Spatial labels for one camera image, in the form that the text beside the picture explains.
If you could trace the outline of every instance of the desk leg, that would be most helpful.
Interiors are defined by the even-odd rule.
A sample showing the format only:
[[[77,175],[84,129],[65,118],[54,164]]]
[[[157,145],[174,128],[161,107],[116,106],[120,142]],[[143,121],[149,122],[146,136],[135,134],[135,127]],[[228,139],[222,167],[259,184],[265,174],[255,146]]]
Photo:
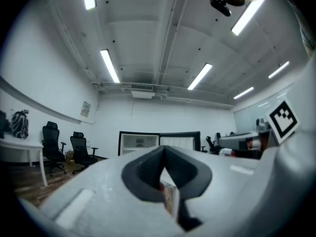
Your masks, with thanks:
[[[39,150],[39,164],[40,164],[40,172],[41,172],[41,177],[43,179],[44,186],[47,187],[42,149]]]
[[[30,167],[32,167],[31,150],[28,150],[28,151],[29,151],[29,163],[30,163]]]

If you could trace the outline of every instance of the wooden floor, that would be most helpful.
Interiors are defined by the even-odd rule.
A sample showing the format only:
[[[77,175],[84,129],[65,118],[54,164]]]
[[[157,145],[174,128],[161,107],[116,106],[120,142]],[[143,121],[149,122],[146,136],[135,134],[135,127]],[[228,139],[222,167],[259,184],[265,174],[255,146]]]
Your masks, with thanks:
[[[58,189],[63,184],[71,180],[75,175],[72,174],[72,171],[75,169],[80,169],[80,166],[73,166],[67,163],[64,163],[65,171],[64,172],[58,168],[55,168],[53,171],[53,176],[49,175],[49,167],[45,166],[45,173],[48,187],[44,187],[40,166],[35,165],[33,167],[29,166],[9,166],[9,176],[11,177],[14,191],[16,195],[20,198],[23,198],[33,205],[38,207],[48,196],[50,196],[56,189]]]

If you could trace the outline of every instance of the black backpack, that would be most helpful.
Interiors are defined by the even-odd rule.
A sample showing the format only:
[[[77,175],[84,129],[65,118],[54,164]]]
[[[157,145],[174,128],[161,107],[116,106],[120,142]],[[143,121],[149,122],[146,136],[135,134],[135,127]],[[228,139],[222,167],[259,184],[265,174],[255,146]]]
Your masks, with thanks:
[[[11,132],[16,138],[26,139],[29,136],[29,120],[27,110],[16,112],[11,118]]]

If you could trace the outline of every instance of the white ceiling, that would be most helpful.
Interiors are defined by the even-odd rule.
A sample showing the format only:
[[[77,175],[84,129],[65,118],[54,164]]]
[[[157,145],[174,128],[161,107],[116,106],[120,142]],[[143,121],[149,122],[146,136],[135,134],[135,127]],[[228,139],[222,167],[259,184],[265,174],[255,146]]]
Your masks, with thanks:
[[[48,10],[80,69],[91,82],[112,84],[100,55],[108,49],[121,82],[175,87],[175,95],[236,104],[232,98],[253,86],[255,94],[277,77],[301,69],[307,55],[299,25],[286,0],[265,0],[239,36],[231,28],[246,5],[229,5],[231,17],[210,0],[48,0]],[[290,61],[274,79],[268,75]],[[185,90],[205,63],[213,65],[196,86]]]

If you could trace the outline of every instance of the black and white square marker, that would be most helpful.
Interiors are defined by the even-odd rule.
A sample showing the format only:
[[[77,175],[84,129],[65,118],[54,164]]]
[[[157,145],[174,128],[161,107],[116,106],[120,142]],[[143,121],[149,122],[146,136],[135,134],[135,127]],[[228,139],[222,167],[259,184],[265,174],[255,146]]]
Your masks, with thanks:
[[[299,126],[299,121],[286,99],[266,113],[268,122],[279,143],[283,142]]]

